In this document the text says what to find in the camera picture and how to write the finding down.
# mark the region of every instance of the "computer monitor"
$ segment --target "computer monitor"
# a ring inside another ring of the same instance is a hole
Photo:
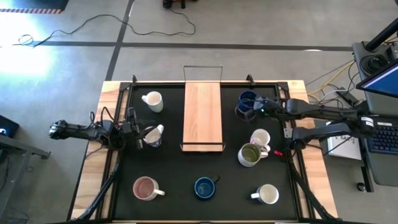
[[[398,98],[398,59],[358,83],[356,88]]]

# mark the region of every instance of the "wooden cutting board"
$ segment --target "wooden cutting board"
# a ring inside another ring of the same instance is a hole
[[[220,83],[186,82],[182,151],[222,152]]]

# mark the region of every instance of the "desk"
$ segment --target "desk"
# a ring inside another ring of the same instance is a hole
[[[256,83],[260,82],[287,82],[289,85],[291,98],[308,101],[304,81],[302,80],[256,81]],[[157,81],[145,81],[145,82],[140,81],[139,83],[157,83]],[[119,86],[120,82],[104,82],[96,114],[100,114],[101,109],[104,106],[106,106],[109,109],[109,112],[111,114],[115,113],[116,102],[118,100],[118,95],[119,95]],[[122,108],[119,116],[120,121],[124,117],[124,109],[126,102],[127,102],[127,96],[124,95],[122,101]],[[297,120],[296,125],[299,127],[306,127],[306,128],[315,127],[313,119]],[[318,141],[312,141],[311,144],[319,146]],[[89,142],[86,153],[90,153],[98,149],[99,147],[101,147],[99,143]],[[330,183],[328,180],[328,175],[326,173],[325,163],[323,162],[323,156],[321,150],[315,147],[307,147],[302,152],[303,152],[305,170],[307,172],[308,183],[312,192],[315,194],[316,198],[320,201],[320,203],[326,208],[326,210],[331,215],[337,217],[335,202],[333,200],[333,195],[331,192]],[[83,163],[81,175],[79,177],[75,196],[73,198],[74,201],[72,202],[72,207],[70,211],[70,216],[72,218],[80,216],[99,192],[101,187],[101,181],[103,180],[106,155],[107,151],[105,149],[100,150],[99,152],[92,154]],[[114,163],[116,156],[113,156],[112,158],[113,158],[112,162]],[[104,198],[104,206],[102,212],[103,217],[105,217],[108,214],[110,192],[111,189],[108,191],[107,195]],[[307,204],[305,196],[302,191],[300,191],[300,203],[302,204],[304,217],[308,217]]]

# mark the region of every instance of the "black cable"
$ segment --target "black cable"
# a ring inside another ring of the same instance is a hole
[[[351,91],[353,91],[353,90],[355,89],[355,83],[354,83],[353,79],[354,79],[357,75],[359,75],[359,73],[355,74],[352,78],[350,78],[351,81],[350,81],[350,83],[349,83],[349,85],[348,85],[347,91],[344,92],[342,95],[347,95],[349,92],[351,92]],[[351,86],[351,83],[354,83],[354,86],[352,87],[352,89],[349,89],[349,87]],[[320,101],[320,102],[317,103],[317,104],[319,105],[319,104],[329,103],[329,102],[331,102],[331,101],[333,101],[333,100],[337,100],[337,99],[339,99],[339,98],[341,98],[341,96],[336,96],[335,98],[332,98],[332,99],[323,100],[323,101]]]
[[[87,125],[85,128],[80,129],[80,130],[86,130],[86,129],[88,129],[89,127],[91,127],[91,125],[94,124],[94,120],[95,120],[95,114],[94,114],[94,112],[91,111],[91,112],[90,112],[90,124]]]
[[[353,84],[354,86],[355,86],[355,84],[354,84],[354,82],[353,82],[353,78],[351,78],[351,74],[350,74],[350,71],[351,71],[351,67],[353,66],[353,63],[349,66],[349,68],[348,68],[348,78],[349,78],[349,85],[348,85],[348,88],[347,88],[347,91],[349,90],[349,88],[350,88],[350,86],[351,86],[351,84]]]
[[[104,107],[102,108],[102,110],[101,110],[101,126],[102,126],[102,127],[104,126],[104,123],[103,123],[103,121],[104,121],[103,116],[104,116],[104,111],[105,111],[105,110],[106,110],[106,112],[108,113],[108,116],[109,116],[109,117],[111,118],[111,120],[114,122],[114,119],[113,119],[111,113],[109,112],[108,108],[107,108],[106,106],[104,106]]]
[[[333,149],[330,149],[329,151],[327,151],[326,153],[324,153],[322,156],[325,156],[327,154],[329,154],[329,152],[337,149],[337,147],[341,146],[342,144],[344,144],[346,141],[348,141],[350,138],[352,138],[352,136],[350,136],[348,139],[345,139],[343,142],[341,142],[340,144],[338,144],[336,147],[334,147]]]
[[[82,25],[80,25],[79,27],[77,27],[76,29],[74,29],[74,30],[71,31],[71,32],[66,32],[66,31],[60,30],[60,29],[55,30],[55,31],[53,31],[46,39],[40,41],[38,44],[31,45],[31,44],[34,42],[33,37],[32,37],[30,34],[24,34],[24,35],[22,35],[22,36],[19,37],[19,39],[18,39],[18,42],[19,42],[19,43],[18,43],[18,44],[13,44],[13,45],[23,45],[23,46],[37,47],[37,46],[39,46],[39,45],[42,45],[44,42],[50,40],[50,39],[53,37],[53,35],[54,35],[55,33],[57,33],[57,32],[61,32],[61,33],[66,34],[66,35],[72,35],[72,34],[74,34],[75,32],[77,32],[78,30],[80,30],[83,26],[85,26],[89,21],[92,21],[93,19],[96,19],[96,18],[99,18],[99,17],[108,17],[108,16],[109,16],[109,17],[113,17],[113,18],[115,18],[116,20],[118,20],[119,22],[121,22],[121,23],[123,23],[123,24],[129,26],[129,27],[131,28],[131,30],[133,31],[133,33],[135,33],[135,34],[137,34],[137,35],[163,34],[163,35],[167,35],[167,36],[173,36],[173,35],[178,35],[178,34],[193,35],[193,34],[195,34],[195,33],[197,32],[197,27],[196,27],[196,25],[195,25],[194,23],[192,23],[192,22],[189,20],[189,18],[188,18],[187,15],[185,15],[185,14],[182,13],[182,12],[175,12],[175,11],[173,11],[172,9],[169,9],[169,10],[172,11],[174,14],[183,15],[183,16],[187,19],[188,23],[191,24],[191,25],[193,26],[193,32],[192,32],[192,33],[176,32],[176,33],[173,33],[173,34],[166,34],[166,33],[164,33],[164,32],[151,31],[151,32],[148,32],[148,33],[138,33],[138,32],[136,32],[136,31],[134,30],[134,28],[133,28],[132,25],[128,24],[127,22],[124,22],[123,20],[119,19],[117,16],[110,15],[110,14],[100,14],[100,15],[97,15],[97,16],[94,16],[94,17],[91,17],[91,18],[87,19]],[[26,40],[26,41],[24,41],[24,42],[21,42],[21,40],[22,40],[24,37],[29,37],[29,39]]]
[[[135,33],[135,34],[137,34],[137,35],[163,34],[163,35],[167,35],[167,36],[173,36],[173,35],[177,35],[177,34],[193,35],[193,34],[195,34],[195,33],[197,32],[197,27],[196,27],[196,25],[193,24],[193,23],[189,20],[189,18],[188,18],[187,15],[185,15],[185,14],[182,13],[182,12],[175,12],[175,11],[173,11],[173,9],[169,9],[169,10],[172,11],[173,13],[175,13],[175,14],[183,15],[183,16],[187,19],[187,21],[189,22],[189,24],[191,24],[191,25],[193,26],[193,32],[192,32],[192,33],[176,32],[176,33],[173,33],[173,34],[166,34],[166,33],[163,33],[163,32],[151,31],[151,32],[148,32],[148,33],[138,33],[138,32],[136,32],[136,31],[134,30],[134,28],[132,27],[132,25],[130,25],[130,24],[128,24],[128,23],[125,23],[125,24],[127,24],[127,26],[129,26],[129,27],[131,28],[131,30],[133,31],[133,33]]]
[[[313,145],[313,144],[308,144],[308,143],[306,143],[305,145],[307,145],[307,146],[311,146],[311,147],[315,147],[315,148],[319,148],[319,149],[321,149],[321,150],[322,150],[322,147],[320,147],[320,146],[316,146],[316,145]]]
[[[92,155],[93,153],[98,152],[98,151],[101,150],[101,149],[106,149],[106,148],[105,148],[104,146],[101,146],[100,148],[95,149],[94,151],[88,153],[88,154],[85,156],[85,159],[87,159],[87,157],[89,157],[89,156]]]
[[[348,63],[350,63],[350,62],[352,62],[352,61],[353,61],[353,60],[350,60],[349,62],[346,62],[346,63],[344,63],[344,64],[340,65],[339,67],[337,67],[337,68],[333,69],[332,71],[330,71],[330,72],[328,72],[328,73],[326,73],[326,74],[323,74],[323,75],[321,75],[320,77],[318,77],[318,78],[316,78],[316,79],[314,79],[314,80],[310,81],[309,83],[305,84],[305,86],[307,86],[307,85],[309,85],[309,84],[311,84],[311,83],[313,83],[313,82],[315,82],[315,81],[319,80],[320,78],[323,78],[323,77],[325,77],[325,76],[329,75],[330,73],[332,73],[332,72],[336,71],[337,69],[339,69],[339,68],[343,67],[344,65],[346,65],[346,64],[348,64]]]
[[[334,85],[334,84],[331,84],[331,83],[329,83],[328,84],[328,86],[333,86],[333,87],[335,87],[336,88],[336,90],[338,90],[339,88],[336,86],[336,85]]]

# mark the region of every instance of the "navy blue mug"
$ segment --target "navy blue mug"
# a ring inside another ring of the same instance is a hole
[[[209,178],[200,177],[193,186],[195,194],[199,199],[208,200],[211,199],[216,192],[216,184],[220,177]]]
[[[238,109],[242,112],[245,113],[251,109],[253,109],[254,106],[254,100],[256,99],[257,94],[253,91],[244,91],[241,93],[239,96],[239,104],[238,104]]]

